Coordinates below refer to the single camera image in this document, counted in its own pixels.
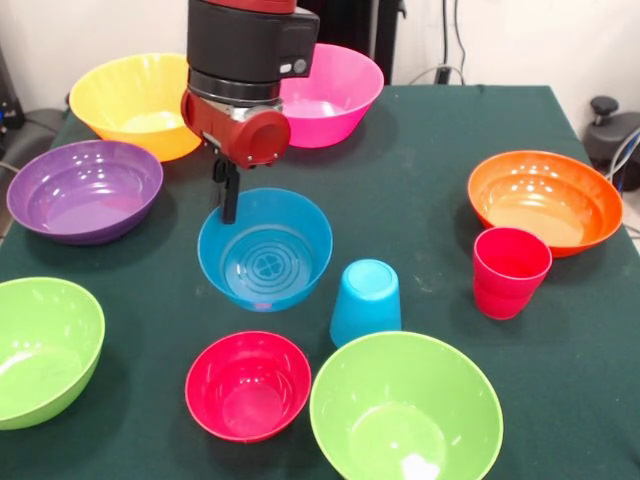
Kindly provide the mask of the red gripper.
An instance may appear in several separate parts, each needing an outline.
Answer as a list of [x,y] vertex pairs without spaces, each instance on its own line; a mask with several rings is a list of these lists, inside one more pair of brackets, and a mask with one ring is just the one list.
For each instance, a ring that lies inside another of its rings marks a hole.
[[181,113],[195,135],[231,161],[214,161],[211,208],[221,204],[223,223],[234,224],[240,185],[236,165],[249,169],[278,160],[289,145],[289,122],[271,106],[232,106],[204,99],[190,90],[182,95]]

